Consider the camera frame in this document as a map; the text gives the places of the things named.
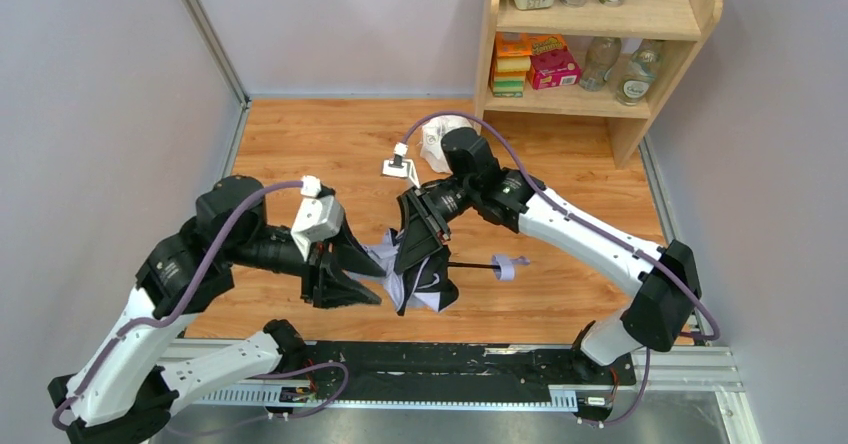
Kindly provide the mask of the lavender folding umbrella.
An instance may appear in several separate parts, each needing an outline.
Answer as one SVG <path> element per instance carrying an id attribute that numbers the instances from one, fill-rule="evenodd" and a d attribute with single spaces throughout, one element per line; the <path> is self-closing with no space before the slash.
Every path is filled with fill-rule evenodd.
<path id="1" fill-rule="evenodd" d="M 512 281 L 519 266 L 528 266 L 531 261 L 525 256 L 511 258 L 504 254 L 495 254 L 489 263 L 467 263 L 451 261 L 448 247 L 425 258 L 403 273 L 394 271 L 399 258 L 400 239 L 403 233 L 396 229 L 387 230 L 380 243 L 365 245 L 367 254 L 381 265 L 384 277 L 368 276 L 346 271 L 348 277 L 355 280 L 378 282 L 387 292 L 395 312 L 404 316 L 410 308 L 428 308 L 442 312 L 459 298 L 459 289 L 448 275 L 451 268 L 477 269 L 491 271 L 498 281 Z"/>

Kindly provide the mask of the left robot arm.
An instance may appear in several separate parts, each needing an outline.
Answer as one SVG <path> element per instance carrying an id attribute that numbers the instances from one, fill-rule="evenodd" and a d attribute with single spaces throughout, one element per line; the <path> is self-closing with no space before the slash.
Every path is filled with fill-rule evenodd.
<path id="1" fill-rule="evenodd" d="M 127 303 L 96 354 L 48 391 L 54 426 L 72 443 L 140 443 L 196 400 L 244 379 L 308 373 L 306 344 L 283 319 L 252 336 L 179 364 L 160 359 L 243 266 L 297 277 L 317 308 L 376 305 L 364 278 L 384 268 L 354 237 L 335 192 L 312 176 L 290 183 L 302 201 L 294 222 L 267 218 L 269 188 L 233 175 L 199 196 L 195 213 L 141 265 Z"/>

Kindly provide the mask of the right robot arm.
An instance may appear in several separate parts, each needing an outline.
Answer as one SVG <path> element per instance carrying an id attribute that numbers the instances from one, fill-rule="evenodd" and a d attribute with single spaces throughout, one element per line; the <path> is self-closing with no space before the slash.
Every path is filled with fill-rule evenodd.
<path id="1" fill-rule="evenodd" d="M 608 366 L 645 348 L 668 352 L 702 296 L 693 250 L 679 240 L 667 245 L 623 232 L 568 203 L 522 163 L 503 167 L 488 141 L 469 128 L 442 141 L 451 174 L 411 186 L 397 199 L 395 273 L 403 299 L 424 294 L 422 266 L 445 258 L 450 222 L 469 209 L 515 234 L 550 244 L 606 276 L 630 303 L 593 321 L 574 343 L 585 359 Z"/>

